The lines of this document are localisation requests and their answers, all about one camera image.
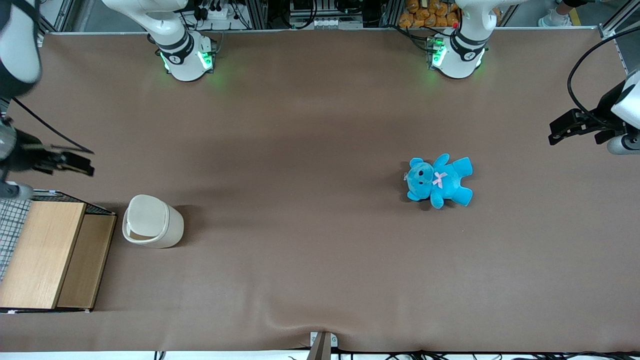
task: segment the wooden box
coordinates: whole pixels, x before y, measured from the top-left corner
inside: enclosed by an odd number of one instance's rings
[[[93,308],[116,224],[114,213],[99,210],[80,201],[31,203],[0,283],[2,310]]]

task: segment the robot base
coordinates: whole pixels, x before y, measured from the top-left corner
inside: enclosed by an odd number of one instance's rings
[[[448,29],[445,32],[452,33],[453,30]],[[480,55],[476,56],[476,59],[463,61],[460,55],[452,50],[450,38],[440,34],[428,39],[427,48],[434,50],[427,54],[429,68],[438,70],[453,79],[463,79],[473,74],[474,70],[480,66],[482,55],[484,55],[483,50]]]
[[[194,40],[193,50],[181,64],[174,64],[162,56],[167,73],[180,81],[194,81],[213,72],[216,61],[217,43],[197,31],[189,31],[189,34]]]

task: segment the wire mesh grid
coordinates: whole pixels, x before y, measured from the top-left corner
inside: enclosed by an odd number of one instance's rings
[[[0,200],[0,282],[9,266],[31,200]]]

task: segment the person's foot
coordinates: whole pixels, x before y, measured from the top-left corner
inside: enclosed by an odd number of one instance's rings
[[[538,20],[538,26],[541,28],[556,28],[571,25],[569,15],[559,15],[554,9],[549,10],[546,16]]]

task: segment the black cable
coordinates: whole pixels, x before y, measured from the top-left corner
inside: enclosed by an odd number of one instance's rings
[[[189,27],[189,26],[193,26],[195,28],[195,25],[191,22],[188,22],[187,19],[184,18],[184,14],[182,12],[180,12],[180,16],[182,16],[182,21],[184,21],[184,25]]]
[[[409,30],[404,30],[403,28],[399,27],[398,25],[393,25],[393,24],[389,24],[389,25],[384,25],[382,26],[383,28],[392,28],[392,29],[396,29],[398,30],[398,32],[408,38],[414,38],[416,40],[424,40],[426,41],[427,38],[426,37],[419,37],[417,35],[413,35],[411,33],[409,33]]]
[[[281,7],[281,11],[280,11],[280,19],[282,19],[282,22],[285,24],[285,26],[287,26],[289,29],[297,29],[297,30],[302,30],[304,28],[306,28],[307,26],[311,25],[313,23],[313,21],[316,19],[316,15],[318,14],[318,7],[316,4],[316,0],[311,0],[311,11],[309,11],[309,19],[307,20],[307,23],[302,25],[301,27],[297,28],[295,25],[291,25],[291,23],[289,21],[287,21],[287,19],[285,19],[284,14],[286,13],[285,11],[282,11],[282,8],[284,7],[284,4],[289,2],[290,0],[282,0],[282,2],[280,3],[280,7]]]
[[[348,15],[354,15],[354,14],[358,14],[362,12],[362,4],[364,4],[364,2],[360,2],[360,5],[358,5],[358,7],[356,8],[343,8],[340,5],[340,0],[333,0],[333,6],[341,13],[345,13]]]
[[[242,23],[242,25],[244,25],[247,30],[251,30],[251,26],[249,26],[249,23],[246,21],[246,19],[242,15],[242,12],[240,11],[236,0],[229,1],[229,4],[231,4],[231,7],[234,9],[236,14],[238,14],[238,18],[239,18],[240,22]]]
[[[34,117],[37,121],[39,121],[47,129],[51,130],[54,134],[60,136],[61,138],[65,139],[66,141],[68,141],[69,143],[71,143],[71,144],[73,144],[73,145],[75,145],[77,147],[77,148],[75,148],[75,147],[51,145],[52,148],[62,149],[62,150],[78,151],[78,152],[87,152],[89,154],[94,154],[93,151],[91,151],[91,150],[87,149],[86,147],[80,145],[79,143],[71,140],[69,137],[65,136],[63,133],[61,133],[58,130],[56,130],[53,126],[47,124],[46,121],[42,120],[42,118],[40,118],[38,115],[36,115],[36,113],[34,113],[28,107],[26,107],[24,104],[22,104],[18,99],[13,98],[13,101],[15,101],[16,104],[20,105],[20,107],[22,107],[25,111],[27,111],[32,117]]]
[[[451,37],[451,34],[445,34],[442,31],[439,31],[439,30],[436,30],[436,29],[432,28],[431,26],[422,25],[421,28],[429,29],[429,30],[433,31],[436,34],[440,34],[440,35],[443,35],[445,37]]]
[[[635,31],[640,30],[640,26],[637,28],[633,28],[633,29],[629,29],[626,31],[622,31],[621,33],[615,34],[609,38],[606,38],[605,40],[595,44],[591,49],[587,50],[586,53],[584,53],[584,55],[582,55],[580,57],[580,59],[578,60],[577,63],[575,63],[575,65],[573,66],[573,69],[571,70],[571,72],[569,73],[569,78],[566,80],[566,88],[569,91],[569,96],[571,97],[571,100],[573,100],[573,102],[575,103],[575,105],[582,110],[583,113],[585,113],[591,120],[594,120],[595,122],[599,123],[600,125],[607,127],[607,128],[611,128],[611,126],[602,121],[601,119],[598,119],[598,117],[596,117],[595,115],[593,115],[589,110],[587,110],[587,108],[584,107],[584,105],[582,105],[580,103],[580,101],[578,101],[578,98],[576,98],[575,94],[573,93],[573,88],[572,88],[572,79],[573,79],[573,75],[575,74],[575,71],[578,70],[578,67],[580,67],[580,65],[582,64],[582,62],[584,61],[584,59],[587,58],[587,56],[589,56],[593,51],[595,51],[596,49],[598,49],[600,46],[603,46],[604,44],[617,39],[619,37],[625,36],[626,34],[631,34]]]
[[[385,25],[385,26],[383,26],[383,28],[392,28],[392,29],[396,29],[396,30],[398,30],[398,32],[400,32],[400,34],[402,34],[402,35],[404,35],[404,36],[408,37],[408,38],[411,40],[411,42],[412,42],[412,43],[413,43],[413,44],[414,44],[418,49],[420,49],[421,51],[424,51],[424,52],[426,52],[426,53],[433,53],[433,51],[432,51],[432,50],[426,49],[425,47],[423,47],[422,45],[420,45],[419,43],[417,43],[417,42],[416,42],[416,41],[424,41],[424,42],[425,42],[425,41],[427,41],[427,38],[426,38],[426,37],[419,37],[419,36],[417,36],[417,35],[413,35],[413,34],[411,34],[411,33],[409,32],[409,29],[403,29],[403,28],[400,28],[399,26],[396,26],[396,25]]]

